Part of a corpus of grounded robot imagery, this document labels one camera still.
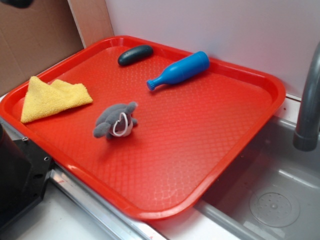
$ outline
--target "gray stuffed toy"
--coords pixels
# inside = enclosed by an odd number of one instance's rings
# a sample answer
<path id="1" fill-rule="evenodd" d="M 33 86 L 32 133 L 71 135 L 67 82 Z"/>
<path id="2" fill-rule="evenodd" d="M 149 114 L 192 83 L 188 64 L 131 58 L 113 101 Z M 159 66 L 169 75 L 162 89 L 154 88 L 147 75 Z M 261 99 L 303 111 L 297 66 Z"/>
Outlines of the gray stuffed toy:
<path id="1" fill-rule="evenodd" d="M 108 107 L 97 119 L 93 136 L 101 138 L 106 136 L 107 139 L 115 137 L 125 137 L 131 133 L 133 126 L 137 125 L 137 119 L 131 114 L 138 104 L 130 102 L 128 105 L 119 103 Z"/>

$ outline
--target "white toy mouth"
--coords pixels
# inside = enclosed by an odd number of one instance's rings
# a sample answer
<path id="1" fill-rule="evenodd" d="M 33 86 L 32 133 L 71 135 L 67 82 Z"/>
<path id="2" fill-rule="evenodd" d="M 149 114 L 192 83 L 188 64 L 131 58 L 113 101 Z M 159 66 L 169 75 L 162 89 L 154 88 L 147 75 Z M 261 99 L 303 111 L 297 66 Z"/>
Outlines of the white toy mouth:
<path id="1" fill-rule="evenodd" d="M 122 117 L 124 118 L 124 121 L 125 121 L 125 128 L 123 131 L 121 131 L 119 133 L 119 132 L 116 132 L 116 127 L 117 127 L 118 123 L 121 122 Z M 133 122 L 131 121 L 130 124 L 128 124 L 127 115 L 124 112 L 121 112 L 120 116 L 119 116 L 119 120 L 117 120 L 115 122 L 115 124 L 113 125 L 113 129 L 112 129 L 111 134 L 115 137 L 126 137 L 131 133 L 133 126 L 134 126 Z"/>

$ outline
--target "blue toy bottle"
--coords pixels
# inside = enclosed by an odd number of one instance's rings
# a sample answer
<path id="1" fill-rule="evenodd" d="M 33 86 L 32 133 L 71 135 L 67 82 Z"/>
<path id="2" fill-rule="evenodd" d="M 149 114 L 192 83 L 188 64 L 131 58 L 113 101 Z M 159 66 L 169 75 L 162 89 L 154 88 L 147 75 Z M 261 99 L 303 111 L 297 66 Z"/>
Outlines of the blue toy bottle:
<path id="1" fill-rule="evenodd" d="M 169 65 L 159 77 L 148 80 L 146 84 L 151 91 L 162 84 L 178 84 L 207 70 L 209 66 L 208 56 L 203 51 L 198 51 Z"/>

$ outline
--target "red tray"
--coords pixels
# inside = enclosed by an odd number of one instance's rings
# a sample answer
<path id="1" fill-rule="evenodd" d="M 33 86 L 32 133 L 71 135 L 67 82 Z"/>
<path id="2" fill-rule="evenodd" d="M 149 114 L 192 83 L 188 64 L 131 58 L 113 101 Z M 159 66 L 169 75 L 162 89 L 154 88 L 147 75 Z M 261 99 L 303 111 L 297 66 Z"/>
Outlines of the red tray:
<path id="1" fill-rule="evenodd" d="M 121 67 L 129 48 L 149 44 L 154 55 Z M 173 216 L 192 206 L 285 99 L 275 77 L 210 59 L 210 68 L 150 91 L 154 79 L 190 52 L 117 36 L 101 40 L 38 77 L 83 83 L 93 103 L 20 122 L 28 82 L 0 103 L 0 115 L 54 160 L 124 213 L 141 220 Z M 136 101 L 138 125 L 127 137 L 94 138 L 98 116 Z"/>

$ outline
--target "yellow towel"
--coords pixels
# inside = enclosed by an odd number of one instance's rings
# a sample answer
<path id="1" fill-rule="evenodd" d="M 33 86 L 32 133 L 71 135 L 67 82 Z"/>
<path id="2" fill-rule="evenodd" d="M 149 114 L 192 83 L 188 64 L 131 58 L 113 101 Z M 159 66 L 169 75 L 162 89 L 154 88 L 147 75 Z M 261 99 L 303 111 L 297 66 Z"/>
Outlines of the yellow towel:
<path id="1" fill-rule="evenodd" d="M 24 98 L 21 122 L 29 123 L 92 102 L 82 83 L 72 85 L 57 79 L 49 85 L 32 76 Z"/>

